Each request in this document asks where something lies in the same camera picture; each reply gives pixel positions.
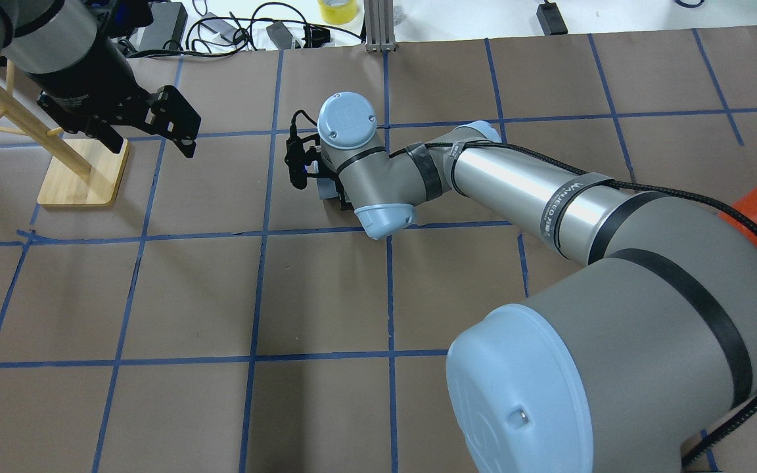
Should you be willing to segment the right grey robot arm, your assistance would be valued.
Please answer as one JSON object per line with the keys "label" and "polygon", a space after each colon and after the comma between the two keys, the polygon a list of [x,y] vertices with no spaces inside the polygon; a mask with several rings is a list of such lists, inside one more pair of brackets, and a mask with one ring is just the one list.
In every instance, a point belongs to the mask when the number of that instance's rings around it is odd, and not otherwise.
{"label": "right grey robot arm", "polygon": [[580,270],[451,343],[447,388],[480,472],[681,472],[757,413],[757,222],[694,194],[586,173],[484,121],[391,156],[334,93],[321,161],[373,239],[447,191]]}

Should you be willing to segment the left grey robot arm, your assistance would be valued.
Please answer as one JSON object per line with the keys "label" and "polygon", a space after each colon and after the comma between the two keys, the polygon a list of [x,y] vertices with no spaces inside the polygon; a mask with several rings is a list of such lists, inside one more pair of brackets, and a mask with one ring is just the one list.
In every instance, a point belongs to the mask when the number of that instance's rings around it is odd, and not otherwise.
{"label": "left grey robot arm", "polygon": [[141,87],[107,23],[84,2],[0,1],[1,58],[39,87],[39,107],[66,133],[118,152],[117,127],[133,127],[195,155],[199,113],[177,87]]}

